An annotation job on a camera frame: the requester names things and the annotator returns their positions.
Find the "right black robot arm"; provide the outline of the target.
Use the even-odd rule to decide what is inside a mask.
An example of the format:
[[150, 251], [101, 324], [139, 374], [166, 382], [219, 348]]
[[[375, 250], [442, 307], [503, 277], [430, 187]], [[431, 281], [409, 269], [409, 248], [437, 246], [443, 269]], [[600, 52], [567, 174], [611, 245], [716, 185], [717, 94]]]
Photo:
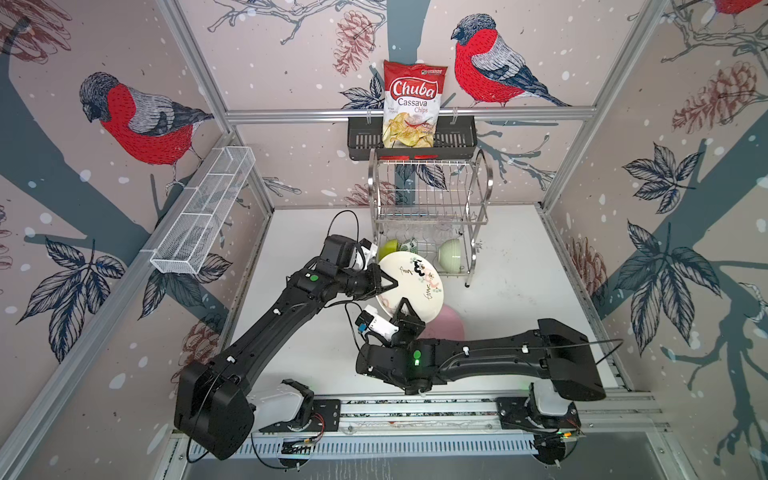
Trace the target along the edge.
[[606, 398], [591, 345], [581, 332], [552, 319], [536, 329], [486, 340], [422, 338], [426, 323], [403, 299], [387, 320], [374, 307], [355, 320], [364, 343], [356, 372], [419, 395], [436, 385], [476, 376], [521, 375], [548, 380], [562, 398], [600, 401]]

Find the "pink plate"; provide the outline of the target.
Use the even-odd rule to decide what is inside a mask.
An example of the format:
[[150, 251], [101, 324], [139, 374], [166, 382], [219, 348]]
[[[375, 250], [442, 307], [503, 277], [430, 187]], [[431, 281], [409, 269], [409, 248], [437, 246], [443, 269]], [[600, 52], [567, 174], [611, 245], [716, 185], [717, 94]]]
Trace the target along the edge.
[[459, 314], [444, 304], [439, 314], [426, 324], [420, 339], [446, 339], [464, 341], [465, 329]]

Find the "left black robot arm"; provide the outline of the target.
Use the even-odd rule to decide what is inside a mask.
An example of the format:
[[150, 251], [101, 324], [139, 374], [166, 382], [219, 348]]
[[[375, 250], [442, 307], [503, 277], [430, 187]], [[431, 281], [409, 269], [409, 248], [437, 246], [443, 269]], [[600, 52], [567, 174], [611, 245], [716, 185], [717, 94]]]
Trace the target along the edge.
[[319, 255], [290, 275], [275, 303], [246, 333], [210, 361], [182, 368], [173, 417], [176, 429], [219, 460], [232, 456], [255, 422], [247, 399], [272, 358], [337, 295], [371, 299], [395, 288], [376, 264], [377, 245], [332, 234]]

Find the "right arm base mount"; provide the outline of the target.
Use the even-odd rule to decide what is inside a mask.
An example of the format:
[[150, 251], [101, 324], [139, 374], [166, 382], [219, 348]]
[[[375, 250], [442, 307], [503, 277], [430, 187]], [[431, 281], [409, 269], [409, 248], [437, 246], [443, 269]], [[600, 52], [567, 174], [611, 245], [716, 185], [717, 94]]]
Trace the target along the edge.
[[581, 421], [576, 405], [565, 401], [564, 413], [545, 413], [532, 397], [498, 397], [495, 400], [503, 430], [522, 430], [533, 433], [556, 433], [580, 430]]

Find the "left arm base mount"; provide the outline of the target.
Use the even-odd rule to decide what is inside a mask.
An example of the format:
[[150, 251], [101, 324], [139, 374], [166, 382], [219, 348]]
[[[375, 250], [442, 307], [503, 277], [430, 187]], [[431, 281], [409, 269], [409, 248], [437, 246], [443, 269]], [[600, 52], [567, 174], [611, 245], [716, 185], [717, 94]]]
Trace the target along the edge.
[[257, 428], [260, 433], [337, 432], [341, 414], [339, 399], [313, 400], [302, 405], [297, 415], [288, 420]]

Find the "white painted ceramic plate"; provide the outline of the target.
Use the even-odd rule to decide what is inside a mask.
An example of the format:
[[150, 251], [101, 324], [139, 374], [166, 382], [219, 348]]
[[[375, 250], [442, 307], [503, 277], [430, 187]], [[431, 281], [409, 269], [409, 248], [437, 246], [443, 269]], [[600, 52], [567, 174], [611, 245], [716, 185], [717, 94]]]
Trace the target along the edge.
[[394, 314], [402, 298], [410, 302], [425, 323], [430, 323], [439, 315], [444, 304], [444, 286], [428, 260], [415, 253], [398, 251], [384, 257], [379, 267], [398, 284], [377, 296], [379, 305], [389, 315]]

